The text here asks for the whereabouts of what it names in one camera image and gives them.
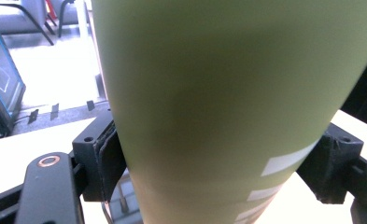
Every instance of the cup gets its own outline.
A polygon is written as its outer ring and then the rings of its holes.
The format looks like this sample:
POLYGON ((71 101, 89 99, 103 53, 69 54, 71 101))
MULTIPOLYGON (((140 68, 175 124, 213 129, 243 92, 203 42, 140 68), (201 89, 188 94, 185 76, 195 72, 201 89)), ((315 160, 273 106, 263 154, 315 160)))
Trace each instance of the cup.
POLYGON ((92 0, 92 8, 147 224, 254 222, 367 64, 367 1, 92 0))

